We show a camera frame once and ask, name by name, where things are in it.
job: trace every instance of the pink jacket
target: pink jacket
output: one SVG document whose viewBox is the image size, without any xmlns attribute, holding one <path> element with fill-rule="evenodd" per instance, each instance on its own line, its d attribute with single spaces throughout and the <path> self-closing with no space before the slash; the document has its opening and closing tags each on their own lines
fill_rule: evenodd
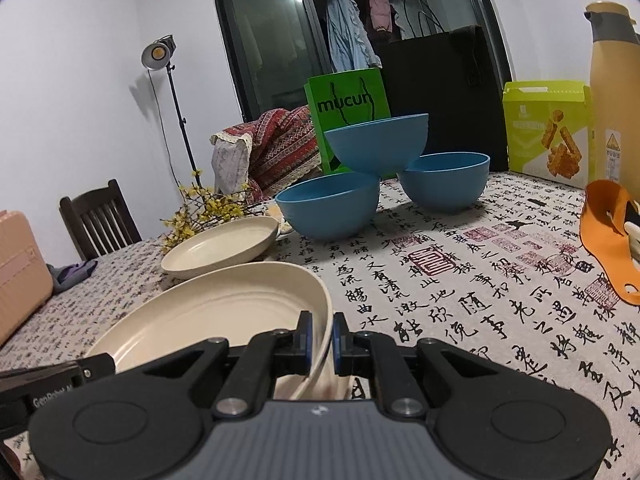
<svg viewBox="0 0 640 480">
<path fill-rule="evenodd" d="M 371 8 L 371 24 L 374 30 L 391 32 L 391 5 L 389 0 L 369 0 Z"/>
</svg>

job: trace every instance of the yellow-green box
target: yellow-green box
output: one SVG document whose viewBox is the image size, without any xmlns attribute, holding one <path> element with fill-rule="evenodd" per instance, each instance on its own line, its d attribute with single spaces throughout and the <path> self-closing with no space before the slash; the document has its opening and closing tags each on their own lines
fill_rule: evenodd
<svg viewBox="0 0 640 480">
<path fill-rule="evenodd" d="M 511 171 L 584 188 L 595 177 L 590 88 L 581 81 L 516 81 L 503 95 Z"/>
</svg>

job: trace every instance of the orange leather strap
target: orange leather strap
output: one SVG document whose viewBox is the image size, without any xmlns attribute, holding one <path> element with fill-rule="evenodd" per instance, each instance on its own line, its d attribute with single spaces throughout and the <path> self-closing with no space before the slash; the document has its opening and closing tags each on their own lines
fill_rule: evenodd
<svg viewBox="0 0 640 480">
<path fill-rule="evenodd" d="M 633 199 L 619 184 L 596 180 L 586 188 L 580 218 L 580 238 L 604 268 L 611 286 L 620 298 L 640 305 L 640 272 L 634 266 L 625 231 L 626 205 Z"/>
</svg>

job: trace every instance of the thermos lid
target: thermos lid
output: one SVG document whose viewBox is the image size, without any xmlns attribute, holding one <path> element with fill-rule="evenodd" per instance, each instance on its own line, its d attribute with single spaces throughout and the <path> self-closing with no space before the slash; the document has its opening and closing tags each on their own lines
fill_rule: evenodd
<svg viewBox="0 0 640 480">
<path fill-rule="evenodd" d="M 640 45 L 634 30 L 636 22 L 629 10 L 614 2 L 595 2 L 587 6 L 584 16 L 591 22 L 593 41 L 625 41 Z"/>
</svg>

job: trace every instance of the blue bowl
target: blue bowl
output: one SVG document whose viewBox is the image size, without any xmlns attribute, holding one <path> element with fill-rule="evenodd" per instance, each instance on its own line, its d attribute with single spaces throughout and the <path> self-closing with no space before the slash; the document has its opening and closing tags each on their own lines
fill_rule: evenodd
<svg viewBox="0 0 640 480">
<path fill-rule="evenodd" d="M 427 144 L 429 114 L 354 124 L 324 134 L 350 170 L 380 177 L 404 170 Z"/>
<path fill-rule="evenodd" d="M 453 213 L 478 200 L 489 178 L 491 158 L 482 153 L 425 155 L 398 173 L 409 198 L 423 208 Z"/>
<path fill-rule="evenodd" d="M 313 240 L 339 240 L 367 225 L 378 208 L 380 179 L 337 173 L 307 180 L 276 195 L 284 218 Z"/>
</svg>

